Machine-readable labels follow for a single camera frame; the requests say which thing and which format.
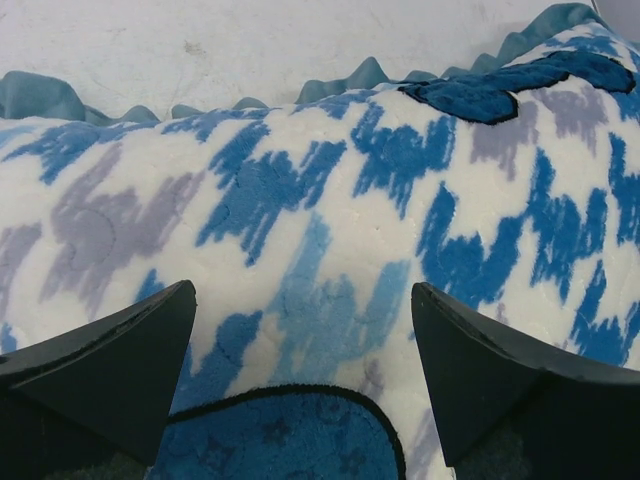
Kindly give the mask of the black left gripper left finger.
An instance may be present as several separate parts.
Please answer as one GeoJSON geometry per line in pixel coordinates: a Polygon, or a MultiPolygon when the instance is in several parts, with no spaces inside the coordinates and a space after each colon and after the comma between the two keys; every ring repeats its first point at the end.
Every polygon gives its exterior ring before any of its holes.
{"type": "Polygon", "coordinates": [[[1,463],[154,464],[189,344],[196,291],[179,281],[1,357],[1,463]]]}

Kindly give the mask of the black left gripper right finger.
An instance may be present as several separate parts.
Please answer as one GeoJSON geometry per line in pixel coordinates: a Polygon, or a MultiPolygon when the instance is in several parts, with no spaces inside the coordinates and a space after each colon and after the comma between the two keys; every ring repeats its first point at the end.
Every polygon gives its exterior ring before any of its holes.
{"type": "Polygon", "coordinates": [[[428,283],[416,341],[451,468],[636,468],[639,374],[544,343],[428,283]]]}

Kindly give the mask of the blue white plush pillowcase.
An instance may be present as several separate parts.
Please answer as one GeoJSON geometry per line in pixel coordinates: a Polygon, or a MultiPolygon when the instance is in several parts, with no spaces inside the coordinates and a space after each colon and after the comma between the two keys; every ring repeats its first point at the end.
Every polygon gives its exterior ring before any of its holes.
{"type": "Polygon", "coordinates": [[[99,125],[1,116],[1,357],[179,282],[196,312],[157,457],[5,479],[635,479],[446,465],[428,283],[639,374],[639,48],[558,5],[448,77],[99,125]]]}

